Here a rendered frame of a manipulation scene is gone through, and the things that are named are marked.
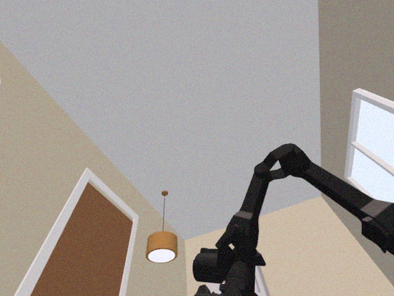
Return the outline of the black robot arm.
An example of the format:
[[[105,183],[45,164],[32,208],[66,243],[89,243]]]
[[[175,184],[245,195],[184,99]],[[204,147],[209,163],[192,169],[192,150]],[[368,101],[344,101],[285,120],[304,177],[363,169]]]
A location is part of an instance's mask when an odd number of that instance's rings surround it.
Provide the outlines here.
[[[281,168],[270,169],[277,163]],[[257,252],[259,216],[269,183],[287,176],[303,178],[362,222],[362,235],[384,253],[394,255],[394,203],[375,200],[349,183],[311,162],[295,144],[283,144],[271,151],[254,168],[241,209],[232,217],[217,241],[218,249],[201,248],[193,260],[197,282],[220,283],[226,278],[243,278],[255,287],[256,266],[265,266]],[[229,244],[235,247],[232,249]]]

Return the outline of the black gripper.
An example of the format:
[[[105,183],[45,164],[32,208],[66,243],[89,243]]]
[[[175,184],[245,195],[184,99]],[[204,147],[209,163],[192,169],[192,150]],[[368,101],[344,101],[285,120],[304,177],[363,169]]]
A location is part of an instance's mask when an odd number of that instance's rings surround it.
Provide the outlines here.
[[[225,279],[225,284],[220,284],[223,296],[258,296],[253,284],[243,278],[230,276]],[[220,296],[217,293],[196,293],[194,296]]]

